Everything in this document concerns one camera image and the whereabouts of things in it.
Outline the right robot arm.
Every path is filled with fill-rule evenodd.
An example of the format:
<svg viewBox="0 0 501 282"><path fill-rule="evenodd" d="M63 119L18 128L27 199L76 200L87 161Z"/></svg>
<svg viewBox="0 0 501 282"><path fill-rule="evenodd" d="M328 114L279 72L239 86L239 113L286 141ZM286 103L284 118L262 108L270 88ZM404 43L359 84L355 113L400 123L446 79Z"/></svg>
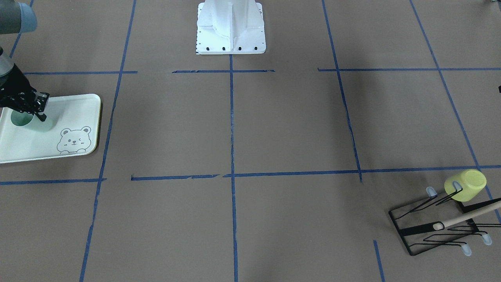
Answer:
<svg viewBox="0 0 501 282"><path fill-rule="evenodd" d="M21 34L32 32L38 26L33 9L14 0L0 2L0 33ZM32 114L45 122L45 106L49 94L33 88L23 72L3 48L0 48L0 105L20 113Z"/></svg>

